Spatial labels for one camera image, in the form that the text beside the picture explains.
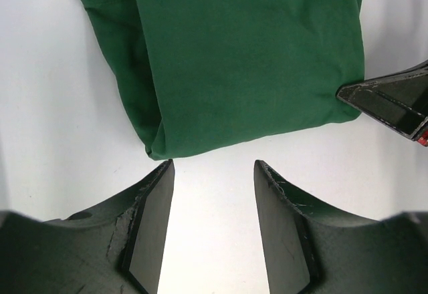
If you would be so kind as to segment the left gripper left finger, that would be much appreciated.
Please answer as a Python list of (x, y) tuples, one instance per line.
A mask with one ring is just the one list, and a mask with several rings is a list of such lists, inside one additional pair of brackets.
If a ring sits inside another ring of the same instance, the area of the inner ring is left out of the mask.
[(156, 293), (174, 190), (172, 160), (67, 219), (1, 212), (2, 293)]

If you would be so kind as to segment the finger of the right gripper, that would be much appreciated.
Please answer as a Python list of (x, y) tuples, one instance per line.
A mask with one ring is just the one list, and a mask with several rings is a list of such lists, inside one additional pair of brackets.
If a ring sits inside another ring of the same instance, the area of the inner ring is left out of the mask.
[(406, 139), (427, 146), (427, 62), (341, 86), (337, 99)]

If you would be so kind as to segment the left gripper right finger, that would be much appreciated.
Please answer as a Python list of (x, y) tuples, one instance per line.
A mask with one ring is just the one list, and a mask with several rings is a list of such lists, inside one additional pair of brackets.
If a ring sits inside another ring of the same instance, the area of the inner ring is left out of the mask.
[(426, 293), (427, 213), (372, 220), (336, 208), (254, 164), (271, 293)]

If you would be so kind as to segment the green t shirt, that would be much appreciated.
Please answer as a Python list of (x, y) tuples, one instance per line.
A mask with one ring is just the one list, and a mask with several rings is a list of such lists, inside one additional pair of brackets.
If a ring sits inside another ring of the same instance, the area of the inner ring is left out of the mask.
[(356, 119), (362, 0), (80, 0), (153, 160)]

